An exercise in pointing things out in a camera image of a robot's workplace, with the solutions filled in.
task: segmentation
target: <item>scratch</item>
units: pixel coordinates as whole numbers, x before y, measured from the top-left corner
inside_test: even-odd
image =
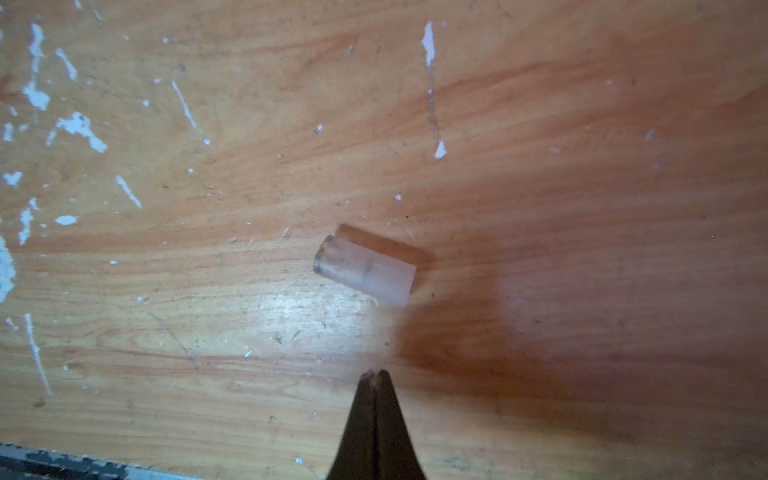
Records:
[[[190,109],[187,106],[187,102],[184,101],[184,96],[181,94],[181,90],[179,90],[178,85],[176,85],[175,80],[170,81],[170,86],[174,88],[176,91],[176,95],[179,96],[179,100],[181,100],[181,106],[184,107],[184,114],[187,116],[187,118],[190,119],[190,123],[192,124],[192,128],[197,128],[197,125],[194,123],[194,120],[192,120],[192,114],[190,113]]]
[[[413,233],[411,233],[411,230],[408,230],[406,228],[406,233],[408,234],[409,237],[411,237],[411,241],[413,242],[414,247],[416,247],[416,239],[413,238]]]
[[[194,359],[194,356],[193,356],[193,355],[190,353],[189,349],[188,349],[186,346],[184,346],[184,344],[181,342],[181,340],[179,340],[179,337],[177,337],[175,333],[171,332],[171,331],[170,331],[170,329],[169,329],[168,327],[166,327],[166,326],[165,326],[165,323],[163,322],[163,320],[161,320],[161,319],[160,319],[160,317],[159,317],[159,316],[155,315],[155,314],[154,314],[154,313],[152,313],[152,312],[149,312],[149,314],[150,314],[150,315],[152,315],[152,317],[153,317],[155,320],[157,320],[157,323],[159,323],[159,324],[160,324],[160,327],[161,327],[163,330],[165,330],[166,332],[168,332],[168,333],[170,334],[170,336],[172,336],[172,337],[174,338],[174,340],[176,340],[176,343],[178,343],[178,344],[179,344],[179,346],[180,346],[182,349],[184,349],[184,353],[186,353],[186,354],[187,354],[187,357],[188,357],[190,360],[192,360],[192,365],[194,365],[194,369],[195,369],[195,370],[199,370],[199,369],[200,369],[200,367],[198,367],[198,366],[197,366],[197,361]]]
[[[282,361],[282,360],[283,360],[284,358],[286,358],[288,355],[290,355],[290,353],[286,353],[285,355],[283,355],[283,356],[281,356],[279,359],[277,359],[277,361],[275,362],[275,366],[274,366],[274,367],[272,367],[272,377],[273,377],[273,378],[274,378],[274,376],[275,376],[275,370],[277,370],[277,364],[278,364],[278,363],[280,363],[280,361]]]

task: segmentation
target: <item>cylindrical plastic piece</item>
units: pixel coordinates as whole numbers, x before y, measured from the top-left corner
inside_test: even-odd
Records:
[[[315,255],[315,273],[404,307],[416,267],[329,235]]]

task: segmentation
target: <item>dark residue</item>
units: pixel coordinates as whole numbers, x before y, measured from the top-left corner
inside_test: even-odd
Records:
[[[469,460],[458,455],[453,455],[451,458],[446,458],[442,462],[454,470],[459,470],[461,473],[469,472],[469,469],[472,467],[472,464],[469,462]]]

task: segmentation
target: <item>white paint speck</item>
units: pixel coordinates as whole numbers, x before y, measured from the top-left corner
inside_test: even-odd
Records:
[[[28,208],[27,210],[22,211],[21,216],[19,216],[18,221],[22,222],[22,225],[24,228],[22,231],[18,233],[18,244],[24,245],[27,243],[27,239],[29,238],[29,234],[31,233],[29,229],[29,224],[34,220],[35,218],[32,216],[32,210]]]
[[[24,86],[24,89],[22,89],[22,93],[27,96],[29,103],[32,104],[33,107],[44,111],[46,108],[48,108],[48,102],[51,101],[51,97],[41,91],[38,91],[37,78],[38,73],[40,72],[40,59],[45,56],[43,55],[43,51],[40,49],[40,45],[42,44],[43,40],[45,40],[45,34],[43,33],[43,29],[40,27],[40,25],[33,23],[31,24],[31,27],[32,43],[29,44],[28,50],[29,54],[32,55],[32,75],[29,79],[29,83],[27,83],[26,86]]]
[[[78,222],[77,217],[73,217],[72,215],[61,215],[59,218],[56,219],[56,223],[59,225],[73,225]]]
[[[53,127],[51,131],[48,132],[48,136],[45,138],[46,147],[50,147],[51,144],[53,144],[53,140],[56,138],[57,133],[58,133],[58,127]]]
[[[56,128],[48,133],[48,138],[45,140],[45,145],[47,147],[50,147],[51,143],[53,143],[54,138],[56,138],[57,129],[59,128],[63,128],[69,134],[80,135],[81,137],[87,138],[91,148],[100,154],[103,154],[105,151],[107,151],[107,144],[101,141],[100,138],[96,137],[96,135],[94,135],[94,133],[91,131],[91,120],[78,111],[73,113],[72,116],[67,120],[64,118],[58,119]]]
[[[69,61],[67,54],[64,53],[64,50],[56,48],[56,56],[64,61],[64,65],[67,66],[67,72],[69,73],[69,79],[74,81],[78,77],[78,70],[74,67],[72,62]]]
[[[13,290],[13,279],[16,269],[13,267],[13,257],[5,245],[5,239],[0,235],[0,303],[5,302],[5,296]]]
[[[43,51],[40,49],[40,45],[45,40],[45,33],[40,25],[36,23],[31,24],[32,28],[32,43],[29,44],[29,54],[32,55],[32,73],[40,73],[40,59],[43,58]]]
[[[22,179],[22,175],[24,175],[22,172],[14,172],[13,174],[3,174],[3,178],[5,179],[5,182],[10,185],[11,187],[16,187],[18,185],[18,181]]]
[[[424,27],[424,38],[422,39],[422,45],[427,53],[427,68],[432,67],[432,62],[435,60],[435,36],[432,34],[432,23],[429,22]]]
[[[192,128],[196,128],[197,125],[194,123],[194,120],[192,120],[192,114],[190,113],[190,109],[187,106],[187,102],[184,101],[184,96],[181,94],[181,90],[179,90],[179,87],[176,85],[175,80],[170,81],[170,86],[174,88],[176,91],[176,94],[179,96],[179,100],[181,100],[181,106],[184,108],[184,114],[187,116],[187,118],[190,119],[190,123],[192,124]]]
[[[48,102],[51,101],[51,97],[37,89],[34,80],[30,80],[29,83],[24,86],[22,93],[27,96],[29,103],[39,110],[45,111],[45,109],[48,108]]]
[[[443,158],[448,151],[445,149],[445,142],[440,139],[440,142],[437,144],[437,150],[435,151],[435,159],[440,160]]]
[[[45,387],[45,395],[53,396],[53,392],[51,392],[51,384],[48,383],[48,377],[45,375],[43,364],[40,361],[40,347],[35,343],[35,335],[32,333],[32,317],[29,313],[24,315],[24,321],[27,323],[27,338],[29,340],[29,346],[32,348],[32,356],[35,358],[35,365],[38,367],[40,379],[43,381],[43,386]]]
[[[141,202],[139,201],[139,199],[136,198],[134,193],[128,187],[128,183],[125,181],[125,179],[123,179],[123,177],[121,177],[120,175],[117,175],[115,177],[115,180],[117,181],[118,185],[123,187],[123,192],[125,192],[125,194],[128,195],[128,198],[130,198],[136,204],[136,206],[139,207],[139,210],[141,210]]]

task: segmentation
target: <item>plastic tube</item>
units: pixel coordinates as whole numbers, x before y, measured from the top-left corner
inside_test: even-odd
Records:
[[[329,235],[315,255],[315,273],[404,307],[416,267]]]

